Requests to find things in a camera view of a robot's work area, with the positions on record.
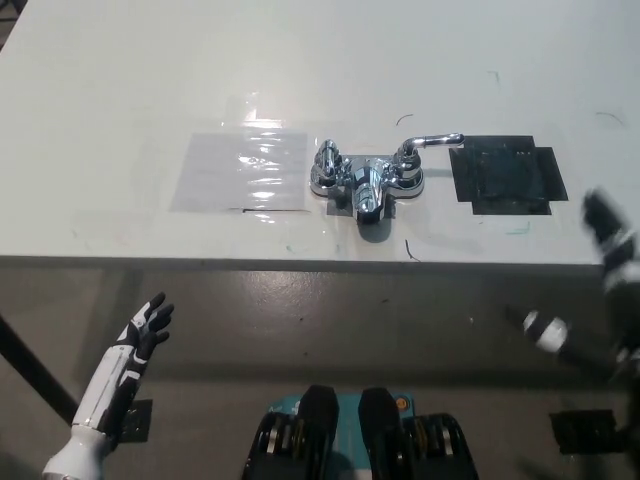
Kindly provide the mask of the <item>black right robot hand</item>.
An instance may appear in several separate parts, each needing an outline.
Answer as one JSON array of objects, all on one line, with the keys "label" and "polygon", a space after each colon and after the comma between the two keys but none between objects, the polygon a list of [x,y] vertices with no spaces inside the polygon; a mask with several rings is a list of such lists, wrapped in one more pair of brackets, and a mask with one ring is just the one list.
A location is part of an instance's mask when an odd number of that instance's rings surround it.
[{"label": "black right robot hand", "polygon": [[600,190],[585,194],[584,225],[602,264],[602,291],[612,345],[590,340],[567,321],[540,309],[505,308],[505,319],[536,348],[597,378],[639,378],[639,240]]}]

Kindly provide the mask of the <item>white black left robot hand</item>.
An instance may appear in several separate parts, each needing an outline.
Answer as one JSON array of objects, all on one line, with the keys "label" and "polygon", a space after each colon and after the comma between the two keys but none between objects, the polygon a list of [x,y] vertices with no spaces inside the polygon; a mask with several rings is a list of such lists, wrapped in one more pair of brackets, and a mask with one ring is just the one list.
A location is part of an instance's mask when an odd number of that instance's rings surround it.
[{"label": "white black left robot hand", "polygon": [[147,301],[107,348],[72,421],[114,439],[158,345],[169,338],[174,306],[163,292]]}]

